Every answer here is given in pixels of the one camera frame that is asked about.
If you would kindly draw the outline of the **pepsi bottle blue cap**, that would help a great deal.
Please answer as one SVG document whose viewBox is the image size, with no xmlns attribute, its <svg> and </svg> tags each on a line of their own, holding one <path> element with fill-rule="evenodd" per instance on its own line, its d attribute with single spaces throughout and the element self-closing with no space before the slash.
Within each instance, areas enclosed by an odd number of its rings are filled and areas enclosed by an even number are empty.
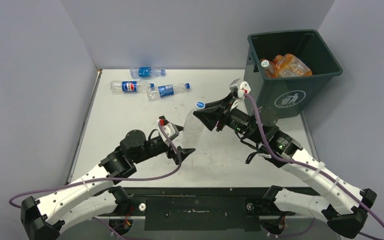
<svg viewBox="0 0 384 240">
<path fill-rule="evenodd" d="M 114 80 L 110 82 L 110 90 L 114 94 L 147 93 L 153 90 L 154 88 L 155 85 L 153 83 L 144 80 Z"/>
</svg>

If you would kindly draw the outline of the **clear bottle blue label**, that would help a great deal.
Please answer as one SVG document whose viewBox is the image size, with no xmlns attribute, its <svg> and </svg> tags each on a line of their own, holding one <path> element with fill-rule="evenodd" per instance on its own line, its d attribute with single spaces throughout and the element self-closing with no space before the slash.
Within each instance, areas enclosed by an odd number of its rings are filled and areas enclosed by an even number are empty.
<svg viewBox="0 0 384 240">
<path fill-rule="evenodd" d="M 130 68 L 130 75 L 133 79 L 150 79 L 157 77 L 165 77 L 167 75 L 165 69 L 154 69 L 149 66 Z"/>
<path fill-rule="evenodd" d="M 175 83 L 154 87 L 147 92 L 149 101 L 158 101 L 164 98 L 187 93 L 191 91 L 189 83 Z"/>
</svg>

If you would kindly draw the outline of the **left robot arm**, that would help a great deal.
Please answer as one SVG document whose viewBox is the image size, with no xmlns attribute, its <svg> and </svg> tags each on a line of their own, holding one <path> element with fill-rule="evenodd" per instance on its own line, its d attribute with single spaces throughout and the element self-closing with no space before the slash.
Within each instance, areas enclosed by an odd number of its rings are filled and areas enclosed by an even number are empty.
<svg viewBox="0 0 384 240">
<path fill-rule="evenodd" d="M 173 148 L 183 127 L 160 119 L 158 136 L 129 131 L 107 157 L 64 189 L 21 202 L 20 220 L 30 240 L 56 240 L 64 231 L 100 215 L 118 216 L 134 210 L 132 198 L 118 184 L 133 175 L 136 164 L 165 154 L 179 165 L 193 148 Z"/>
</svg>

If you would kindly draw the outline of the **clear unlabelled bottle blue cap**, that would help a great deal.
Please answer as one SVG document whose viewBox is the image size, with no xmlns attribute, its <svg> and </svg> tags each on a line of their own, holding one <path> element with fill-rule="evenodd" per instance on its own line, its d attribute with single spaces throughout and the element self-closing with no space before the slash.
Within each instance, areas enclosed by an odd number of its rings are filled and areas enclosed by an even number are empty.
<svg viewBox="0 0 384 240">
<path fill-rule="evenodd" d="M 197 101 L 186 116 L 180 144 L 182 149 L 191 149 L 198 146 L 204 124 L 194 115 L 194 112 L 203 110 L 205 107 L 206 104 L 204 102 Z"/>
</svg>

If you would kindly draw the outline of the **large orange label bottle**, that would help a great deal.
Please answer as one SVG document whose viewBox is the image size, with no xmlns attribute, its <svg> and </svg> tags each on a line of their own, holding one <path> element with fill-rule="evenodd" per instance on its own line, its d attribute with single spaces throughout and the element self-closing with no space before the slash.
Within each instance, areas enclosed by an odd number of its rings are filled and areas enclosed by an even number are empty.
<svg viewBox="0 0 384 240">
<path fill-rule="evenodd" d="M 260 65 L 263 68 L 264 74 L 267 78 L 277 77 L 277 68 L 273 62 L 268 59 L 262 58 L 260 60 Z"/>
</svg>

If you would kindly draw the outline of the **orange label crushed bottle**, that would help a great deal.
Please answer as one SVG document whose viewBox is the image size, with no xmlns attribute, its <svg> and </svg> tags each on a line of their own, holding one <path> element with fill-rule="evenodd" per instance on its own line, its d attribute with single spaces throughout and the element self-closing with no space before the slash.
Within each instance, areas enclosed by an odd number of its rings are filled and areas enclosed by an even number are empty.
<svg viewBox="0 0 384 240">
<path fill-rule="evenodd" d="M 298 57 L 287 53 L 276 55 L 273 59 L 275 66 L 274 77 L 276 78 L 295 78 L 312 76 L 312 70 Z"/>
</svg>

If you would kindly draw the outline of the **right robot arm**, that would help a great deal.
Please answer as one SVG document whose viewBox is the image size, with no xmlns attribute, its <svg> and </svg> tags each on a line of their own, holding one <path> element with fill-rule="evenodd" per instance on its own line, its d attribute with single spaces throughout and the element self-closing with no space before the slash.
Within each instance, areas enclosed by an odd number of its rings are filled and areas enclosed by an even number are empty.
<svg viewBox="0 0 384 240">
<path fill-rule="evenodd" d="M 360 189 L 345 182 L 276 125 L 266 126 L 258 114 L 248 115 L 237 109 L 235 100 L 235 96 L 229 94 L 207 103 L 193 115 L 209 130 L 231 128 L 242 143 L 316 192 L 307 195 L 273 185 L 263 196 L 263 209 L 269 214 L 286 212 L 315 218 L 348 239 L 359 235 L 377 194 L 369 188 Z"/>
</svg>

